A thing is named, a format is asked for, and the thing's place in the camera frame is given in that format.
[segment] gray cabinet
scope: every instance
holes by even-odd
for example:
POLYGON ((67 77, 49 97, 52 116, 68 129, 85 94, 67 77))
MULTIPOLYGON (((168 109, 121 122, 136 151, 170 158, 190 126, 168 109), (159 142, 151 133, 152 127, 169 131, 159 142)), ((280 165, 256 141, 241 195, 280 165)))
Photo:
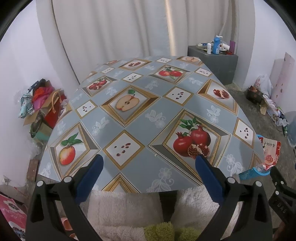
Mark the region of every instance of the gray cabinet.
POLYGON ((237 55, 207 54, 206 51, 198 49, 196 46, 188 46, 187 55, 200 58, 222 84, 232 83, 237 67, 237 55))

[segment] white bottle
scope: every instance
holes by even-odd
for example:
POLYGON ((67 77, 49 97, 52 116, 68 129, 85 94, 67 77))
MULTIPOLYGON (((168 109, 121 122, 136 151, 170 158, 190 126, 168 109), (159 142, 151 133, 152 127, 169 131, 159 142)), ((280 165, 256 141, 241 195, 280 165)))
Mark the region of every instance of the white bottle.
POLYGON ((211 43, 207 44, 207 54, 211 54, 212 45, 211 43))

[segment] white curtain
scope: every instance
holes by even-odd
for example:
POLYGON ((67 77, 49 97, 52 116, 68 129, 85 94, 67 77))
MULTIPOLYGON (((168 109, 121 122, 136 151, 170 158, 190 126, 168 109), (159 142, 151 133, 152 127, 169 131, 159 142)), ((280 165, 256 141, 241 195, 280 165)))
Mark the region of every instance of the white curtain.
MULTIPOLYGON (((57 27, 81 82, 97 64, 153 55, 187 55, 223 26, 229 0, 52 0, 57 27)), ((231 10, 224 28, 231 36, 231 10)))

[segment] gold frame pattern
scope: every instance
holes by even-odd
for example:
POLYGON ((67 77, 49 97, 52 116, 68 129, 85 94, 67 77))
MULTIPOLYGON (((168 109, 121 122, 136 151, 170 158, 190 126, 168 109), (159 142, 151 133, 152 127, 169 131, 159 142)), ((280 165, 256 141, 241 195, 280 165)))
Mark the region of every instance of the gold frame pattern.
POLYGON ((117 168, 119 170, 122 170, 127 164, 129 164, 129 162, 136 156, 138 155, 143 149, 144 149, 144 145, 139 142, 135 137, 133 137, 131 134, 129 134, 126 130, 123 130, 122 132, 120 132, 107 146, 104 147, 103 151, 105 152, 105 154, 110 158, 110 160, 115 164, 115 166, 117 166, 117 168), (109 152, 107 151, 107 148, 114 142, 116 141, 123 133, 127 134, 134 142, 136 142, 140 148, 129 158, 127 159, 122 165, 119 165, 118 162, 109 154, 109 152))
POLYGON ((127 62, 127 63, 125 63, 125 64, 119 66, 119 68, 120 68, 120 69, 129 70, 129 71, 132 71, 132 72, 133 72, 133 71, 137 70, 138 68, 141 68, 141 67, 145 66, 145 65, 148 64, 148 63, 151 63, 151 61, 150 61, 150 60, 146 60, 146 59, 134 58, 133 60, 131 60, 131 61, 129 61, 129 62, 127 62), (124 67, 124 66, 127 65, 128 63, 130 63, 130 62, 134 62, 135 60, 139 60, 139 61, 142 61, 142 62, 145 62, 145 63, 142 64, 142 65, 140 65, 140 66, 138 66, 138 67, 136 67, 135 69, 129 69, 129 68, 127 68, 127 67, 124 67))
POLYGON ((172 66, 172 65, 169 65, 169 64, 166 64, 165 63, 165 65, 162 65, 161 67, 159 67, 155 73, 150 74, 149 76, 152 76, 154 78, 161 79, 161 80, 164 80, 164 81, 166 81, 166 82, 168 82, 170 84, 176 85, 176 84, 178 84, 183 79, 184 75, 186 73, 188 73, 188 72, 190 72, 190 71, 185 70, 185 69, 181 69, 181 68, 178 68, 178 67, 175 67, 175 66, 172 66), (161 76, 156 75, 156 73, 159 72, 161 69, 163 69, 165 66, 169 66, 169 67, 172 67, 172 68, 175 68, 175 69, 179 69, 179 70, 183 71, 184 73, 179 78, 177 78, 174 82, 170 82, 167 79, 162 78, 161 76))
POLYGON ((263 163, 264 161, 259 157, 259 155, 253 151, 253 154, 252 154, 252 159, 251 159, 251 163, 250 163, 250 166, 249 166, 249 169, 263 163))
POLYGON ((183 88, 180 88, 180 87, 178 87, 178 86, 174 86, 173 88, 171 88, 167 93, 165 93, 164 95, 163 95, 163 97, 164 98, 166 98, 166 99, 168 99, 168 100, 170 100, 170 101, 172 101, 172 102, 175 102, 176 104, 179 104, 179 105, 181 105, 181 106, 184 106, 190 99, 191 99, 191 97, 193 96, 194 94, 192 93, 192 92, 190 92, 190 91, 187 91, 187 90, 185 90, 185 89, 183 89, 183 88), (177 101, 175 101, 175 100, 173 100, 173 99, 171 99, 171 98, 168 98, 166 95, 167 94, 169 94, 173 89, 175 89, 175 88, 178 88, 178 89, 180 89, 180 90, 183 90, 183 91, 185 91, 185 92, 187 92, 187 93, 190 93, 190 96, 184 101, 184 103, 183 104, 181 104, 181 103, 179 103, 179 102, 177 102, 177 101))
POLYGON ((103 65, 112 66, 112 65, 116 64, 118 61, 119 61, 118 59, 110 60, 110 61, 104 63, 103 65))
POLYGON ((224 108, 224 109, 230 111, 231 113, 237 115, 237 112, 238 112, 238 110, 239 110, 239 106, 238 106, 238 104, 236 103, 236 101, 234 100, 233 97, 232 97, 232 98, 233 98, 233 106, 234 106, 234 108, 231 109, 231 108, 228 107, 227 105, 223 104, 222 102, 216 100, 214 97, 212 97, 212 96, 210 96, 209 94, 207 94, 207 91, 208 91, 208 89, 209 89, 209 87, 210 87, 210 85, 211 85, 212 82, 216 83, 217 85, 219 85, 219 86, 221 86, 223 89, 225 89, 225 87, 222 86, 222 85, 220 85, 218 82, 216 82, 216 81, 214 81, 214 80, 212 80, 212 79, 209 79, 209 80, 207 80, 207 81, 204 83, 204 85, 200 88, 200 90, 197 92, 197 94, 200 95, 200 96, 202 96, 203 98, 205 98, 205 99, 207 99, 207 100, 209 100, 209 101, 211 101, 211 102, 217 104, 218 106, 220 106, 220 107, 222 107, 222 108, 224 108))
MULTIPOLYGON (((185 115, 188 115, 189 117, 193 118, 194 115, 192 115, 191 113, 189 113, 188 111, 183 111, 180 119, 182 119, 185 115)), ((196 170, 194 170, 191 166, 189 166, 184 160, 182 160, 182 158, 180 158, 176 152, 174 150, 172 150, 168 145, 167 145, 167 142, 168 140, 171 138, 171 136, 175 133, 175 130, 176 128, 178 127, 179 125, 179 121, 177 121, 177 123, 174 125, 174 127, 172 128, 172 130, 170 131, 169 135, 165 138, 165 140, 163 141, 163 146, 169 150, 169 152, 171 152, 184 166, 186 166, 200 181, 200 176, 198 175, 198 173, 196 172, 196 170)), ((210 130, 216 137, 217 137, 217 143, 215 145, 215 149, 213 151, 213 155, 209 161, 209 163, 212 165, 213 164, 213 161, 214 161, 214 158, 216 156, 216 153, 217 153, 217 149, 219 147, 219 144, 220 144, 220 141, 221 141, 221 136, 215 132, 214 130, 212 130, 211 128, 209 128, 208 126, 206 126, 205 124, 202 123, 202 126, 208 130, 210 130)))
MULTIPOLYGON (((142 74, 138 74, 138 73, 135 73, 135 72, 132 72, 131 74, 137 74, 137 75, 140 75, 140 77, 139 78, 137 78, 137 79, 135 79, 135 80, 133 80, 132 82, 134 82, 134 81, 136 81, 136 80, 138 80, 138 79, 141 79, 142 77, 143 77, 143 75, 142 74)), ((123 80, 123 81, 125 81, 125 82, 127 82, 127 83, 132 83, 132 82, 129 82, 129 81, 127 81, 127 80, 124 80, 127 76, 125 76, 125 77, 123 77, 121 80, 123 80)))
POLYGON ((255 131, 249 127, 252 131, 253 131, 253 139, 252 139, 252 145, 250 145, 249 143, 247 143, 244 139, 240 138, 239 136, 237 136, 235 134, 235 131, 237 129, 237 125, 239 123, 239 121, 241 121, 242 123, 244 123, 247 127, 249 127, 243 120, 241 120, 240 118, 237 117, 237 121, 235 123, 234 129, 233 129, 233 136, 235 136, 236 138, 240 139, 243 143, 245 143, 247 146, 251 147, 252 149, 254 148, 254 142, 255 142, 255 131))
MULTIPOLYGON (((199 184, 199 185, 202 185, 203 183, 202 183, 202 181, 201 181, 201 178, 199 177, 199 175, 198 175, 198 173, 196 172, 196 171, 192 171, 193 169, 190 167, 190 166, 188 166, 187 164, 184 164, 183 163, 183 161, 181 161, 173 152, 174 151, 170 151, 169 149, 168 149, 168 151, 170 151, 182 164, 184 164, 191 172, 192 172, 192 174, 195 176, 195 177, 197 177, 197 179, 193 179, 192 178, 192 176, 190 176, 185 170, 183 170, 182 168, 180 168, 177 164, 175 164, 175 163, 173 163, 169 158, 167 158, 167 157, 165 157, 162 153, 160 153, 158 150, 156 150, 153 146, 152 146, 152 143, 159 137, 159 135, 161 135, 169 126, 170 126, 170 124, 172 123, 172 122, 174 122, 175 120, 176 120, 176 118, 180 115, 181 117, 182 116, 184 116, 184 114, 185 113, 187 113, 188 115, 190 115, 190 116, 197 116, 199 119, 201 119, 201 120, 203 120, 204 122, 207 122, 207 123, 209 123, 209 121, 208 120, 206 120, 205 118, 203 118, 203 117, 201 117, 201 116, 199 116, 199 115, 197 115, 197 114, 195 114, 195 113, 193 113, 193 112, 190 112, 190 111, 188 111, 187 109, 182 109, 168 124, 167 124, 167 126, 149 143, 149 145, 148 145, 148 147, 149 148, 151 148, 154 152, 156 152, 157 154, 159 154, 161 157, 163 157, 165 160, 167 160, 170 164, 172 164, 174 167, 176 167, 178 170, 180 170, 182 173, 184 173, 186 176, 188 176, 191 180, 193 180, 193 181, 195 181, 197 184, 199 184)), ((223 149, 221 150, 221 154, 219 155, 219 157, 217 158, 217 161, 216 161, 216 163, 215 163, 215 165, 214 165, 214 167, 217 167, 218 165, 219 165, 219 163, 220 163, 220 161, 221 161, 221 159, 222 159, 222 157, 223 157, 223 154, 224 154, 224 152, 225 152, 225 150, 226 150, 226 147, 227 147, 227 145, 228 145, 228 142, 229 142, 229 140, 230 140, 230 136, 231 136, 231 134, 230 133, 228 133, 227 131, 225 131, 225 130, 223 130, 223 129, 221 129, 220 127, 218 127, 218 126, 215 126, 216 128, 218 128, 218 129, 220 129, 220 130, 222 130, 223 132, 225 132, 225 134, 227 134, 228 135, 228 139, 227 139, 227 141, 226 141, 226 144, 225 144, 225 146, 223 147, 223 149)), ((213 159, 216 157, 216 153, 217 153, 217 149, 218 149, 218 147, 219 147, 219 145, 220 145, 220 141, 221 141, 221 136, 220 136, 220 138, 219 138, 219 142, 217 143, 217 145, 216 145, 216 150, 215 150, 215 155, 213 155, 213 159)))
POLYGON ((91 84, 88 83, 87 86, 85 86, 85 87, 81 87, 81 89, 82 89, 82 90, 83 90, 83 91, 84 91, 89 97, 94 97, 96 94, 98 94, 99 92, 101 92, 103 89, 105 89, 105 88, 106 88, 110 83, 112 83, 112 82, 113 82, 113 80, 111 80, 110 77, 108 77, 108 76, 106 76, 106 75, 103 75, 103 76, 97 78, 96 80, 94 80, 91 84), (106 79, 108 79, 108 80, 109 80, 109 83, 107 83, 106 85, 104 85, 102 88, 96 90, 95 93, 91 93, 91 92, 89 92, 88 89, 87 89, 87 87, 90 86, 90 85, 92 85, 94 82, 98 81, 98 80, 101 79, 101 78, 106 78, 106 79))
MULTIPOLYGON (((191 56, 181 56, 181 57, 176 58, 176 59, 177 59, 177 60, 180 60, 180 61, 183 61, 183 62, 185 62, 185 63, 194 64, 194 62, 187 61, 187 60, 183 60, 182 58, 184 58, 184 57, 191 57, 191 56)), ((198 58, 198 59, 200 60, 200 62, 199 62, 199 64, 194 64, 194 65, 196 65, 196 66, 202 66, 202 65, 204 64, 204 63, 202 62, 202 60, 201 60, 199 57, 195 57, 195 58, 198 58)))
MULTIPOLYGON (((202 67, 199 67, 197 70, 194 71, 194 73, 197 73, 197 71, 198 71, 199 69, 203 69, 203 68, 202 68, 202 67)), ((211 76, 212 74, 213 74, 213 73, 211 72, 211 74, 210 74, 209 76, 206 76, 206 75, 203 75, 203 74, 200 74, 200 75, 202 75, 202 76, 204 76, 204 77, 206 77, 206 78, 210 78, 210 76, 211 76)))
MULTIPOLYGON (((98 106, 91 100, 91 99, 89 99, 87 102, 91 102, 95 107, 90 111, 90 112, 92 112, 95 108, 97 108, 98 106)), ((76 111, 76 113, 77 113, 77 115, 79 116, 79 118, 80 119, 82 119, 82 118, 84 118, 86 115, 88 115, 90 112, 88 112, 87 114, 85 114, 84 116, 81 116, 80 114, 79 114, 79 112, 77 111, 77 109, 79 109, 81 106, 79 106, 78 108, 76 108, 75 109, 75 111, 76 111)))
POLYGON ((75 125, 73 125, 69 130, 67 130, 62 136, 61 136, 61 139, 60 139, 60 141, 54 146, 54 154, 55 154, 55 158, 56 158, 56 161, 57 161, 57 166, 56 166, 56 164, 54 163, 54 161, 53 161, 53 166, 54 166, 54 168, 55 168, 55 170, 56 170, 56 173, 60 176, 60 178, 61 179, 63 179, 64 177, 66 177, 66 176, 68 176, 71 172, 72 172, 72 170, 74 169, 74 167, 76 166, 76 164, 90 151, 91 149, 90 149, 90 147, 89 147, 89 145, 88 145, 88 143, 87 143, 87 141, 86 141, 86 139, 85 139, 85 136, 84 136, 84 134, 83 134, 83 131, 82 131, 82 127, 81 127, 81 122, 78 122, 78 123, 76 123, 75 125), (57 151, 56 151, 56 147, 64 140, 64 138, 72 131, 72 130, 74 130, 76 127, 78 127, 78 130, 79 130, 79 132, 80 132, 80 134, 81 134, 81 137, 82 137, 82 140, 83 140, 83 143, 85 144, 85 146, 86 146, 86 150, 81 154, 81 156, 71 165, 71 167, 68 169, 68 171, 63 175, 62 174, 62 172, 61 172, 61 169, 60 169, 60 167, 59 167, 59 165, 58 165, 58 161, 59 161, 59 159, 58 159, 58 156, 57 156, 57 151))
POLYGON ((140 193, 122 173, 118 173, 115 178, 109 182, 102 191, 113 192, 115 188, 120 185, 126 193, 140 193))
POLYGON ((110 71, 112 71, 112 70, 115 69, 115 68, 111 67, 110 65, 109 65, 108 68, 111 68, 111 69, 110 69, 107 73, 109 73, 110 71))
POLYGON ((139 116, 143 111, 145 111, 150 105, 152 105, 157 99, 159 99, 160 96, 157 96, 151 92, 145 91, 140 89, 139 87, 136 87, 134 85, 129 85, 116 93, 116 95, 112 96, 109 100, 104 102, 100 105, 100 107, 106 111, 110 116, 112 116, 117 122, 119 122, 122 126, 126 127, 129 123, 131 123, 137 116, 139 116), (129 88, 133 88, 134 90, 138 91, 141 95, 145 96, 147 100, 145 100, 138 108, 134 111, 134 113, 128 117, 127 120, 123 120, 117 112, 111 107, 111 103, 120 96, 124 91, 126 91, 129 88))

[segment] blue gripper pad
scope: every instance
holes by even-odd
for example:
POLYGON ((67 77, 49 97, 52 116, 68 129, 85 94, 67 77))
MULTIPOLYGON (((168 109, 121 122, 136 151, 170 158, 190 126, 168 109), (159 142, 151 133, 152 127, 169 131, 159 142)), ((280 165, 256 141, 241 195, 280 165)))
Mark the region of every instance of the blue gripper pad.
POLYGON ((101 155, 96 155, 90 164, 86 167, 87 172, 81 178, 81 181, 76 188, 75 202, 79 205, 81 202, 85 202, 89 196, 94 184, 98 180, 104 167, 104 160, 101 155))
POLYGON ((213 202, 221 205, 224 201, 224 188, 212 170, 214 167, 209 164, 205 157, 199 155, 195 159, 195 168, 213 202))

